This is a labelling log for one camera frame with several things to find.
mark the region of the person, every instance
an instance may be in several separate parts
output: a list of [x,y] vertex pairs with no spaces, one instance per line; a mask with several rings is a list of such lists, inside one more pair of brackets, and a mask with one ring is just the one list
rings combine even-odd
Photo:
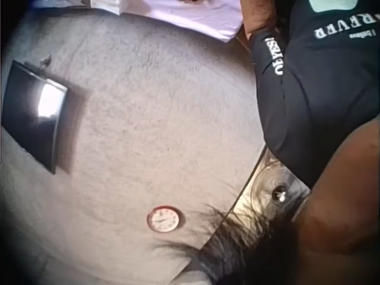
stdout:
[[240,3],[264,140],[312,188],[349,133],[379,113],[379,2],[298,0],[289,42],[273,0]]
[[247,226],[216,211],[215,234],[201,250],[169,246],[212,285],[378,284],[379,123],[377,117],[352,132],[310,196],[283,214],[268,220],[252,210]]

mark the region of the black t-shirt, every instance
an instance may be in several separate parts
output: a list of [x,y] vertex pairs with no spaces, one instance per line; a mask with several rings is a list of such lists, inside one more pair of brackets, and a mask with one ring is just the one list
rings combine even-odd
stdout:
[[296,3],[288,44],[266,30],[251,41],[265,142],[308,187],[349,133],[379,113],[378,5],[317,2],[326,1]]

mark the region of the shirt sleeve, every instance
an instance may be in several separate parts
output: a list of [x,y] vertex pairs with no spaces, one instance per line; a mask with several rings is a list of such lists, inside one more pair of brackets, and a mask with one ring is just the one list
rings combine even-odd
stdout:
[[254,36],[250,47],[265,143],[283,164],[311,187],[318,178],[313,170],[311,125],[302,90],[284,68],[285,42],[279,34],[266,30]]

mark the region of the skin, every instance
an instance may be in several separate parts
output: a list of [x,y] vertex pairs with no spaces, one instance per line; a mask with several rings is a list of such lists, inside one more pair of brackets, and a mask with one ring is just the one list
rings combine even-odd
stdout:
[[379,117],[340,145],[296,219],[300,244],[349,253],[379,229]]
[[240,0],[244,29],[247,39],[253,32],[276,25],[276,6],[274,0]]
[[296,220],[298,284],[372,284],[379,263],[355,255],[379,235],[379,118],[351,133]]

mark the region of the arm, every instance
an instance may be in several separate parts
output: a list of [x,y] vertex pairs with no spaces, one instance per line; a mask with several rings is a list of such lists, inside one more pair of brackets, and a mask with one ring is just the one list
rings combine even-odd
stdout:
[[257,30],[274,27],[276,8],[274,0],[240,0],[247,39]]
[[378,235],[379,117],[353,131],[333,155],[297,223],[304,247],[344,253]]

